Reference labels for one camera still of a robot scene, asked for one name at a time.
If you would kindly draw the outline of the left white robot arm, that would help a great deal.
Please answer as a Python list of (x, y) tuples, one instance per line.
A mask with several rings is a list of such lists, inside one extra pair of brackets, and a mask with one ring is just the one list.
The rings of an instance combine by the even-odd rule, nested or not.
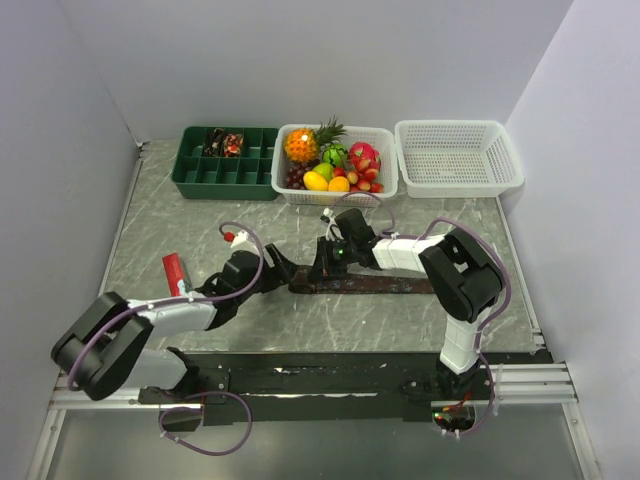
[(158, 387), (185, 402), (197, 392), (197, 366), (175, 348), (155, 351), (148, 342), (220, 328), (249, 298), (288, 284), (297, 270), (269, 244), (265, 255), (235, 251), (220, 272), (185, 295), (134, 301), (106, 292), (59, 338), (51, 358), (67, 373), (70, 389), (94, 401), (121, 388)]

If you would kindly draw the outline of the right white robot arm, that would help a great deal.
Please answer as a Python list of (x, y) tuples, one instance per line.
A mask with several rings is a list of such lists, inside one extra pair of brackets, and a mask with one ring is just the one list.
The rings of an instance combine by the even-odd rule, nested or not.
[(461, 397), (472, 386), (471, 370), (480, 354), (482, 323), (510, 284), (500, 258), (475, 233), (450, 220), (444, 235), (419, 236), (373, 231), (360, 210), (335, 216), (326, 208), (321, 219), (327, 234), (318, 239), (310, 281), (341, 278), (348, 266), (358, 264), (377, 271), (420, 273), (447, 314), (445, 340), (439, 360), (447, 368), (437, 374), (437, 386), (446, 397)]

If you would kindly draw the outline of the brown floral necktie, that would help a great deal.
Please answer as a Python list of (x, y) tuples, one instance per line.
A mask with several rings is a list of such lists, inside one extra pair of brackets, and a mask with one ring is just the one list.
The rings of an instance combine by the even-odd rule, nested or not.
[(298, 271), (289, 283), (292, 293), (306, 295), (338, 294), (433, 294), (428, 278), (408, 278), (398, 276), (373, 276), (355, 273), (344, 275), (322, 274), (312, 278), (309, 269)]

